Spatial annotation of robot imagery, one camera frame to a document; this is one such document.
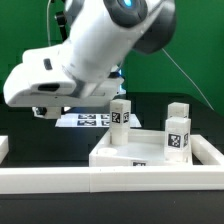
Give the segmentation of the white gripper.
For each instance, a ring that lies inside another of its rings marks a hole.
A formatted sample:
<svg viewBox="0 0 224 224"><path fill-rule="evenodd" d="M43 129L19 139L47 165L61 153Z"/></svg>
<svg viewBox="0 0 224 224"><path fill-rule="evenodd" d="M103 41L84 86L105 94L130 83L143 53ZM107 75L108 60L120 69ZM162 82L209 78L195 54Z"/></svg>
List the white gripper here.
<svg viewBox="0 0 224 224"><path fill-rule="evenodd" d="M88 86L81 97L80 82L68 77L58 62L59 48L56 45L23 53L22 62L13 68L3 87L8 106L101 107L119 95L124 79L112 72L101 84Z"/></svg>

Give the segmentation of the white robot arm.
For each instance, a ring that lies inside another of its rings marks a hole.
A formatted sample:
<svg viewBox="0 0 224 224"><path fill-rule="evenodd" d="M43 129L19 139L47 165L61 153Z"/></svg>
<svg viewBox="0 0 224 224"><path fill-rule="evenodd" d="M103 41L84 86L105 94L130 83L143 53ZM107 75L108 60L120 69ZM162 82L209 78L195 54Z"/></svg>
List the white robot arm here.
<svg viewBox="0 0 224 224"><path fill-rule="evenodd" d="M175 0L66 0L66 40L29 49L3 87L10 107L91 107L109 103L127 54L152 54L175 32Z"/></svg>

